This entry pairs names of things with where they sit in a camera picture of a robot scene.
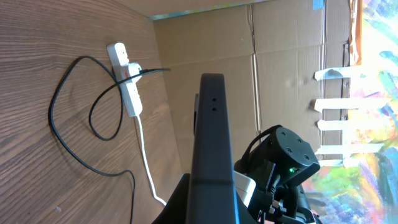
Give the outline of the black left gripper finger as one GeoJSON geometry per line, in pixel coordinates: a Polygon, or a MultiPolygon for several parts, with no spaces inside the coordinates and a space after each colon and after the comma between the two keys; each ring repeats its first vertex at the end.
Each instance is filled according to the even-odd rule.
{"type": "Polygon", "coordinates": [[[204,73],[196,106],[192,169],[155,224],[254,223],[234,185],[224,76],[204,73]]]}

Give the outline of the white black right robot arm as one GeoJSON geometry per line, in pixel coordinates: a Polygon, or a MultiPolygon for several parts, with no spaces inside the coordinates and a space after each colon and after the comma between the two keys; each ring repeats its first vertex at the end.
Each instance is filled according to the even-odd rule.
{"type": "Polygon", "coordinates": [[[308,142],[275,125],[255,137],[234,170],[256,186],[244,217],[257,223],[320,223],[302,183],[320,170],[308,142]]]}

